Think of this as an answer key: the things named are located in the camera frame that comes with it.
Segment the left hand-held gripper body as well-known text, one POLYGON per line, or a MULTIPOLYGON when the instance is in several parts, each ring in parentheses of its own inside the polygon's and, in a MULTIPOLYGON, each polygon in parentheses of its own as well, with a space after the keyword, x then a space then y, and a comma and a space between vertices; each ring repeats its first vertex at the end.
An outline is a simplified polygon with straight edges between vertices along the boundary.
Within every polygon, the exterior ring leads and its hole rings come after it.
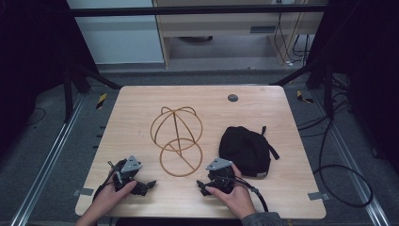
POLYGON ((129 158, 120 160, 116 165, 112 163, 110 163, 110 165, 114 188, 117 191, 134 181, 136 174, 141 168, 141 163, 138 162, 133 155, 129 158))

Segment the grey tape strip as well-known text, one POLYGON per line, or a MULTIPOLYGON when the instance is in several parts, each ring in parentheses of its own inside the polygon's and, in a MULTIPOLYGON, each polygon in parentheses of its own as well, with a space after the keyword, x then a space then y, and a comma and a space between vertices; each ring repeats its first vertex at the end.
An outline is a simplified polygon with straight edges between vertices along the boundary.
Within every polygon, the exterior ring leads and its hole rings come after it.
POLYGON ((308 194, 308 197, 311 201, 321 200, 321 201, 328 201, 330 200, 330 196, 327 193, 323 192, 312 192, 308 194))
POLYGON ((92 188, 84 188, 83 187, 83 188, 75 189, 72 194, 75 197, 78 197, 78 196, 81 196, 81 195, 91 196, 93 194, 93 192, 94 192, 94 190, 92 188))

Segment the black cap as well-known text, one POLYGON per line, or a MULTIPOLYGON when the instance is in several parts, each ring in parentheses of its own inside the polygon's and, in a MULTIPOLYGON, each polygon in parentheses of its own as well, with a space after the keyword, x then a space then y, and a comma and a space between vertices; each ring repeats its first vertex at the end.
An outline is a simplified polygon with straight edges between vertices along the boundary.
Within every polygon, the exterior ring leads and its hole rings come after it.
POLYGON ((261 133, 243 126, 228 127, 219 143, 219 156, 230 160, 245 176, 265 178, 270 169, 271 157, 279 160, 279 154, 264 136, 265 131, 265 126, 261 133))

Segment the black frame leg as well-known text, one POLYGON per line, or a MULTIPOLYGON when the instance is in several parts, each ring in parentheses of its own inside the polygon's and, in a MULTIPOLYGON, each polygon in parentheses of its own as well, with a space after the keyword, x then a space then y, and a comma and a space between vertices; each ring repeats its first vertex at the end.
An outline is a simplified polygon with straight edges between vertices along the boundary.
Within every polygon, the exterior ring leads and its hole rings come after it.
POLYGON ((271 86, 285 86, 290 81, 297 79, 304 73, 311 73, 306 82, 309 89, 316 89, 321 83, 324 83, 324 110, 327 116, 333 120, 334 110, 332 103, 332 67, 325 59, 315 59, 311 63, 307 63, 302 68, 280 79, 277 82, 271 83, 271 86))
POLYGON ((82 65, 68 65, 64 68, 62 78, 64 86, 65 98, 65 120, 67 122, 72 117, 73 102, 72 102, 72 85, 78 89, 79 93, 88 93, 91 89, 86 77, 95 79, 96 81, 106 85, 111 89, 121 89, 121 85, 108 80, 99 73, 91 71, 82 65))

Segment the white cabinet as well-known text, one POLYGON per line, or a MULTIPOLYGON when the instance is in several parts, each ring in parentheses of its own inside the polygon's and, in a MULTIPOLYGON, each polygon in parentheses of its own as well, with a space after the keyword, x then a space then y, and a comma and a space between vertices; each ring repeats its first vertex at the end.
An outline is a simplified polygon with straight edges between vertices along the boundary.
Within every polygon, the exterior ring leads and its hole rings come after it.
MULTIPOLYGON (((151 8, 152 0, 67 0, 71 9, 151 8)), ((97 65, 163 63, 154 16, 76 17, 97 65)))

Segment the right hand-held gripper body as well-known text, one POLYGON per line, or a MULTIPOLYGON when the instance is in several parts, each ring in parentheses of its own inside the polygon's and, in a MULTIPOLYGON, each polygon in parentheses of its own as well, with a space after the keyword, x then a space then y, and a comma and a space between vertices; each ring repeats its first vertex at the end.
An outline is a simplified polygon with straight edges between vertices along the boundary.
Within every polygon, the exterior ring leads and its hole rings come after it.
POLYGON ((216 158, 207 167, 210 183, 207 186, 215 187, 222 192, 232 192, 235 183, 235 173, 231 161, 216 158))

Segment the person's right hand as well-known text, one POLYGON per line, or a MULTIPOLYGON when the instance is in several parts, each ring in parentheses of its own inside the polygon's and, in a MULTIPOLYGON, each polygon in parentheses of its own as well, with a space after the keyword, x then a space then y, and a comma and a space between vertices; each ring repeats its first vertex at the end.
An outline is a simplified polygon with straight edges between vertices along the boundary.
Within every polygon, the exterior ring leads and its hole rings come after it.
POLYGON ((231 193, 226 194, 215 187, 206 186, 205 189, 221 200, 229 210, 239 219, 256 213, 253 201, 245 186, 235 185, 231 193))

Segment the black horizontal frame bar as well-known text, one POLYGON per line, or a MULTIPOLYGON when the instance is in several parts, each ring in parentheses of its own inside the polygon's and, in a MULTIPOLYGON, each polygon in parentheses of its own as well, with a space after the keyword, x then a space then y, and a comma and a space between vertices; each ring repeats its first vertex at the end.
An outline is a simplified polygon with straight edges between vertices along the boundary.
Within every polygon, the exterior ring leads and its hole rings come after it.
POLYGON ((147 16, 147 15, 190 15, 190 14, 233 14, 233 13, 281 13, 281 12, 321 12, 329 4, 305 5, 243 5, 243 6, 194 6, 157 8, 79 8, 65 13, 74 17, 103 16, 147 16))

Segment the metal floor rail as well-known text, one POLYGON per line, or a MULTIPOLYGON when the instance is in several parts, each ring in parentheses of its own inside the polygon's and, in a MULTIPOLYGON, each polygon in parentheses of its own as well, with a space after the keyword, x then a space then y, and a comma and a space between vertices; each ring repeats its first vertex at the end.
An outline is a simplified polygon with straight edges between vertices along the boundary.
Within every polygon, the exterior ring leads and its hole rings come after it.
POLYGON ((86 100, 86 97, 87 97, 86 94, 77 95, 76 102, 73 104, 72 114, 70 118, 63 123, 56 137, 56 140, 53 143, 52 148, 47 154, 32 186, 28 190, 27 195, 24 198, 24 201, 18 208, 9 226, 25 226, 27 221, 29 220, 40 198, 40 195, 47 184, 47 181, 53 171, 53 168, 56 165, 56 161, 59 155, 61 154, 66 141, 68 140, 72 128, 75 125, 75 122, 81 112, 82 105, 86 100))
MULTIPOLYGON (((332 139, 334 144, 336 145, 338 154, 343 161, 343 164, 354 170, 355 172, 362 175, 362 171, 359 165, 356 163, 354 157, 349 152, 349 148, 346 145, 339 128, 332 123, 329 128, 329 132, 332 135, 332 139)), ((363 203, 370 202, 365 206, 365 210, 367 211, 372 223, 375 226, 391 226, 390 221, 388 220, 383 208, 381 207, 376 195, 370 198, 372 192, 370 187, 367 186, 367 183, 360 179, 357 175, 350 175, 352 184, 354 188, 357 190, 359 198, 363 203)))

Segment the dark curtain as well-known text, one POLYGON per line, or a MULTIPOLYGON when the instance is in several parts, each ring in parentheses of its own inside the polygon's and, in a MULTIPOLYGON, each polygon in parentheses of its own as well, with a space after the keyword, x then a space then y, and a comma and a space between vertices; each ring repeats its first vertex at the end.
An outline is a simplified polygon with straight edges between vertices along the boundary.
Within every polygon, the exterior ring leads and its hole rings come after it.
POLYGON ((378 151, 399 174, 399 0, 329 0, 311 48, 336 37, 332 71, 349 78, 350 99, 378 151))
POLYGON ((60 52, 44 28, 56 33, 77 64, 98 71, 75 19, 43 13, 69 7, 67 0, 0 0, 0 160, 10 154, 37 97, 63 83, 60 52))

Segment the light wooden desk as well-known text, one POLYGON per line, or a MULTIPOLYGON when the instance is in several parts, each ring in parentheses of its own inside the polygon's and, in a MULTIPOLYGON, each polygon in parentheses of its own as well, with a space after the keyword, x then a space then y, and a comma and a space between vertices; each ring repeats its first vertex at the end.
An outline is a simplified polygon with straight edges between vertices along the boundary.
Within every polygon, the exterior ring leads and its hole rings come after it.
MULTIPOLYGON (((152 0, 156 7, 305 5, 327 0, 152 0)), ((321 12, 234 13, 158 15, 156 22, 164 61, 169 63, 171 44, 178 37, 223 35, 264 35, 269 38, 280 64, 294 60, 295 39, 314 35, 321 23, 321 12)))

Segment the person's left hand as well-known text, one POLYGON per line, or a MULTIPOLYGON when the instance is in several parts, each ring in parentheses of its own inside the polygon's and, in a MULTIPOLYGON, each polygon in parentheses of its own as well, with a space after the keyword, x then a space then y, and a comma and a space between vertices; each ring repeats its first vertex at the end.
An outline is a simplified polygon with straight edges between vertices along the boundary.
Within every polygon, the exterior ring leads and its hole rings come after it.
POLYGON ((96 218, 108 214, 122 199, 127 197, 135 187, 136 181, 128 183, 119 191, 116 191, 113 186, 105 186, 97 195, 88 211, 96 218))

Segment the gold wire hat stand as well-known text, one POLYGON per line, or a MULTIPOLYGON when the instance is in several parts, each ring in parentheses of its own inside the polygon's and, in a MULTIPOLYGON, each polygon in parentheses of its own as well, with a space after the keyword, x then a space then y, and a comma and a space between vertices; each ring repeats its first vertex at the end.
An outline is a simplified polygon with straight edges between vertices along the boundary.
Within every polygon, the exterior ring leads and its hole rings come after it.
POLYGON ((159 163, 164 172, 174 177, 185 177, 196 172, 202 164, 200 139, 202 121, 190 106, 163 106, 153 120, 152 142, 160 149, 159 163))

